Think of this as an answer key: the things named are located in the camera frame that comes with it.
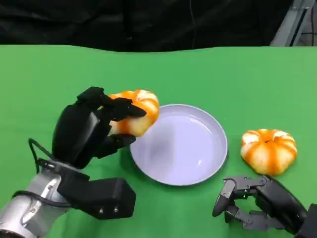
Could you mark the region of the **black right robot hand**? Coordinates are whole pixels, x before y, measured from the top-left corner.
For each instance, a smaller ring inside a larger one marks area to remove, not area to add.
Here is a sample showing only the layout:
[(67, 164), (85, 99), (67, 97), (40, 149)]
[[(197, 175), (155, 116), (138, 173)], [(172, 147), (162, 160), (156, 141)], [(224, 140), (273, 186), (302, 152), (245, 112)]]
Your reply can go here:
[[(300, 231), (308, 211), (302, 203), (279, 181), (269, 175), (257, 178), (233, 176), (223, 179), (224, 187), (213, 207), (212, 216), (224, 213), (226, 223), (238, 221), (245, 230), (285, 230), (293, 235)], [(252, 196), (260, 211), (245, 213), (236, 200)]]

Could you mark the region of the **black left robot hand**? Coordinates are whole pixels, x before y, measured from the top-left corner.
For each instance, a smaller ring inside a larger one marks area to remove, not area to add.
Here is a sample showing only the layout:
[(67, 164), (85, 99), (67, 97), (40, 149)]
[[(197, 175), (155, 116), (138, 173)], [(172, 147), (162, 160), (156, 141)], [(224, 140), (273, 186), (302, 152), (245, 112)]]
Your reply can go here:
[(62, 111), (53, 133), (52, 154), (62, 163), (85, 168), (93, 157), (103, 158), (132, 144), (130, 132), (112, 134), (110, 122), (140, 118), (146, 112), (126, 98), (112, 99), (100, 87), (90, 87)]

